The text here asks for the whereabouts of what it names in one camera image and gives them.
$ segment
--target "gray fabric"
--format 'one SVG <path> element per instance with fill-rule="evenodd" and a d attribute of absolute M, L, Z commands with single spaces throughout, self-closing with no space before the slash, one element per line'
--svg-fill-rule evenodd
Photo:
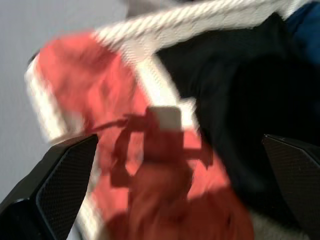
<path fill-rule="evenodd" d="M 173 8 L 187 0 L 128 0 L 127 18 Z"/>

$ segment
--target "carbon fiber pattern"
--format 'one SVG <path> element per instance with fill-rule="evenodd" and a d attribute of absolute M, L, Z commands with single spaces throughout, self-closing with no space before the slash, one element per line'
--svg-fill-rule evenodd
<path fill-rule="evenodd" d="M 86 195 L 97 137 L 71 147 L 36 196 L 36 204 L 55 240 L 65 240 Z"/>
<path fill-rule="evenodd" d="M 320 239 L 320 167 L 304 150 L 263 141 L 282 195 L 311 240 Z"/>

